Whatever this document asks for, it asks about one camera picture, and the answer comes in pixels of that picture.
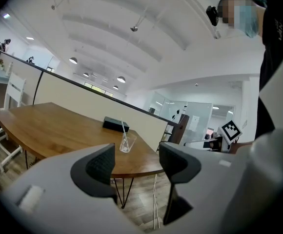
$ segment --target black shirt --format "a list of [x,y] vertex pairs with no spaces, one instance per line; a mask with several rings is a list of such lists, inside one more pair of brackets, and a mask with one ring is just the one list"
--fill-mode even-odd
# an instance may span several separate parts
[[[264,59],[260,72],[260,90],[268,83],[283,60],[283,1],[267,0],[263,19]],[[259,98],[255,138],[275,129],[271,117]]]

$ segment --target power cord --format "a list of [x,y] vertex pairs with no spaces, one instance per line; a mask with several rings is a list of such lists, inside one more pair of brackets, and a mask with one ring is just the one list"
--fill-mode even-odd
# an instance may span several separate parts
[[153,229],[155,229],[155,206],[157,210],[157,221],[158,221],[158,228],[160,229],[160,222],[159,222],[159,215],[158,215],[158,207],[156,202],[156,182],[157,182],[157,175],[155,176],[155,182],[153,184]]

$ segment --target black box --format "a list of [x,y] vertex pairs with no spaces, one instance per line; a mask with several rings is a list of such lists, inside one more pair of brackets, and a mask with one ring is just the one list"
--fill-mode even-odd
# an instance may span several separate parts
[[[125,131],[128,132],[128,129],[130,127],[126,124],[126,122],[123,122],[123,125]],[[123,127],[121,121],[107,116],[104,118],[102,127],[123,133]]]

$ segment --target fluorescent light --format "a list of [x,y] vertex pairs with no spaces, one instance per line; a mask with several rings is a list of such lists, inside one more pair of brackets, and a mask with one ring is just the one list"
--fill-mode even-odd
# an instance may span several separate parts
[[117,80],[118,80],[119,82],[125,83],[125,78],[124,78],[123,76],[119,76],[119,77],[117,78]]
[[74,63],[74,64],[78,64],[78,60],[75,57],[71,57],[69,59],[70,62]]

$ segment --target wooden floor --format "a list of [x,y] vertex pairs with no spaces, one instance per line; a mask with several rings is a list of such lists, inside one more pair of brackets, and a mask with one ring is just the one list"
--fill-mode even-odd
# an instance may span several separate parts
[[[11,141],[2,141],[7,150],[14,150],[16,147]],[[6,154],[0,149],[0,159],[3,160]],[[33,162],[35,157],[28,153],[28,163]],[[5,172],[0,171],[0,192],[15,181],[22,173],[26,171],[24,152],[14,156],[5,166]],[[133,223],[145,232],[153,231],[153,184],[154,175],[135,178],[126,206],[121,209],[121,203],[118,199],[119,211],[122,211]],[[125,196],[130,186],[131,179],[125,179]],[[122,196],[122,180],[117,180],[117,186]],[[162,220],[167,206],[170,191],[170,182],[166,175],[159,174],[156,182],[156,201],[158,206],[158,215],[160,228],[164,228]],[[155,214],[155,227],[158,228],[157,215]]]

